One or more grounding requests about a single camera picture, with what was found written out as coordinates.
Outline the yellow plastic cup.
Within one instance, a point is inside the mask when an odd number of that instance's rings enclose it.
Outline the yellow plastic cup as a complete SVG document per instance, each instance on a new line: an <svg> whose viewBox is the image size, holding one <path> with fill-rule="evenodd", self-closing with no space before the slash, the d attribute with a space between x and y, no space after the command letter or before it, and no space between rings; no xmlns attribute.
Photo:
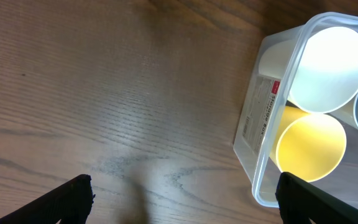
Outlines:
<svg viewBox="0 0 358 224"><path fill-rule="evenodd" d="M286 106L269 157L280 172L314 182L339 165L346 146L346 132L336 118Z"/></svg>

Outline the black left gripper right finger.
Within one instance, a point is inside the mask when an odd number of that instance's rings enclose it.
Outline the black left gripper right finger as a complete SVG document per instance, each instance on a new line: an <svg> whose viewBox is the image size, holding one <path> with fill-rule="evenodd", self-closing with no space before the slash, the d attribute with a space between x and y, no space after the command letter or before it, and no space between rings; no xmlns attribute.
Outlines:
<svg viewBox="0 0 358 224"><path fill-rule="evenodd" d="M284 224L358 223L358 209L289 172L281 173L275 196Z"/></svg>

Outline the clear plastic storage container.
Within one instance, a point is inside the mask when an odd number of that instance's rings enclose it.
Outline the clear plastic storage container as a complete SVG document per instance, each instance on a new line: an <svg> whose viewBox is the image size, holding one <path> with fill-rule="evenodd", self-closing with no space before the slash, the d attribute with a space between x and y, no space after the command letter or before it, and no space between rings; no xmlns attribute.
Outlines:
<svg viewBox="0 0 358 224"><path fill-rule="evenodd" d="M265 37L234 141L255 200L282 172L358 209L358 17L325 12Z"/></svg>

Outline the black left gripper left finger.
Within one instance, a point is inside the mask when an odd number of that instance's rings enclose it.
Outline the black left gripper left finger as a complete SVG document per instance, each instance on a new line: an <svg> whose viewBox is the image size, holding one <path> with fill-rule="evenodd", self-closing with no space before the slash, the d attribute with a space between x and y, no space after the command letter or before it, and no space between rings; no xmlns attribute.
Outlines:
<svg viewBox="0 0 358 224"><path fill-rule="evenodd" d="M93 203L94 194L91 187L91 176L81 174L0 218L0 224L85 224L91 213Z"/></svg>

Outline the white plastic cup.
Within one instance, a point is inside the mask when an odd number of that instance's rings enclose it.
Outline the white plastic cup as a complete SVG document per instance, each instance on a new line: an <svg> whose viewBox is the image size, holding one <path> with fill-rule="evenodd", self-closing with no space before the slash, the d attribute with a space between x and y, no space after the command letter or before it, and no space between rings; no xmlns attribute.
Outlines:
<svg viewBox="0 0 358 224"><path fill-rule="evenodd" d="M255 64L255 73L282 80L295 71L288 100L308 113L330 113L358 92L358 32L328 27L297 38L292 29L268 36Z"/></svg>

